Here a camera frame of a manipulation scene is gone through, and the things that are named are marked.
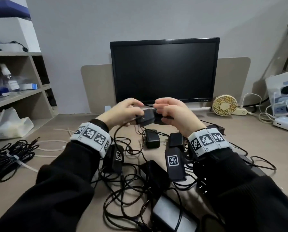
white wristband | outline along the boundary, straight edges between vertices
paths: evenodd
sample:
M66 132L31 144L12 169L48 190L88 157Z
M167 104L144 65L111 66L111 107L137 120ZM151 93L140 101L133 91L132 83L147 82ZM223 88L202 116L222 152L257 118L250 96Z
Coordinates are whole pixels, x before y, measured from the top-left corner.
M216 149L229 147L218 129L202 129L192 133L188 140L197 157Z
M110 147L111 136L98 125L92 123L82 123L70 140L76 140L91 148L99 151L100 156L104 158Z

fan grille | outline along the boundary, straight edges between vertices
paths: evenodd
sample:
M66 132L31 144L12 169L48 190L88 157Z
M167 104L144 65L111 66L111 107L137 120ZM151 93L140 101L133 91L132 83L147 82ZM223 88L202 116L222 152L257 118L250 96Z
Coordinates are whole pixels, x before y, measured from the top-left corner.
M228 116L237 109L237 101L231 95L221 95L213 102L213 111L220 116Z

hand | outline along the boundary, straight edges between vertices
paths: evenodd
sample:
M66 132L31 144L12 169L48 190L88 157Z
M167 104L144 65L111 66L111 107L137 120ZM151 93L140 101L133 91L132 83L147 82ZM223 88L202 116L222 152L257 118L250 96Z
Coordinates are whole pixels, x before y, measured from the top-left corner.
M127 98L117 103L109 111L98 116L97 119L103 121L108 129L111 130L116 125L123 125L131 121L136 115L144 115L144 111L141 108L133 107L132 105L144 106L142 102L134 98Z
M161 121L172 125L184 136L189 137L193 132L206 128L199 118L184 104L175 98L158 98L154 108L162 116L171 116L174 120L162 118Z

computer monitor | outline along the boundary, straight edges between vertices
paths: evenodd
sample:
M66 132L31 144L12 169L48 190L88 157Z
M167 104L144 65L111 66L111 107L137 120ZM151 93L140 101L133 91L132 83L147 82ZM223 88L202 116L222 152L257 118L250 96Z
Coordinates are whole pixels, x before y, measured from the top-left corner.
M220 38L111 42L116 102L213 98Z

wooden desk surface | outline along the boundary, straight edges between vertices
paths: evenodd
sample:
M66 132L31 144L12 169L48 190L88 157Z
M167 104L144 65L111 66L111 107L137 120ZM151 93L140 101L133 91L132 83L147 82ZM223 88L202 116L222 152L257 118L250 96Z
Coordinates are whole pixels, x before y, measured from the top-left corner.
M284 189L285 194L288 195L288 131L279 129L272 125L263 124L252 116L228 116L220 117L208 111L198 111L196 115L205 121L209 121L218 124L225 128L226 139L243 149L247 150L249 156L260 156L277 167L275 174L271 170L263 170L266 174L272 176L273 180L279 187ZM41 137L41 140L69 140L69 134L65 131L53 130L67 129L76 130L82 122L87 122L92 118L90 114L73 114L73 115L58 115L53 120L42 126L36 132L31 134L27 140L32 141L37 137ZM160 132L170 134L177 132L177 129L172 126L162 126L151 124L147 128L157 129ZM123 127L119 132L119 136L128 137L131 139L131 146L134 149L140 147L139 140L141 136L136 134L135 127ZM144 155L147 160L155 160L160 166L166 170L164 150L166 137L160 136L161 145L158 149L146 150L144 148ZM47 143L41 144L41 148L57 149L60 148L63 143ZM59 155L60 152L44 152L36 150L36 155ZM28 162L28 165L39 169L43 164L49 164L52 158L34 157ZM143 163L142 156L125 156L125 162L130 163ZM124 167L124 173L131 171L128 167ZM19 168L14 177L10 180L0 183L0 217L6 212L6 210L30 187L35 183L36 173L26 169ZM96 187L95 196L92 202L84 212L80 222L78 224L77 231L111 231L108 228L102 218L103 203L106 197L109 195L108 189L104 183L98 183ZM130 191L126 193L126 201L131 201L137 195ZM175 193L169 193L175 199ZM195 189L190 191L181 192L181 197L184 206L192 211L196 216L201 218L203 214L206 214L208 209L203 203L201 197L195 192ZM131 207L126 208L126 213L129 215L135 215L139 213L143 200L139 200L138 203ZM120 208L112 204L109 210L113 213L121 213ZM144 218L149 218L149 211L144 214Z

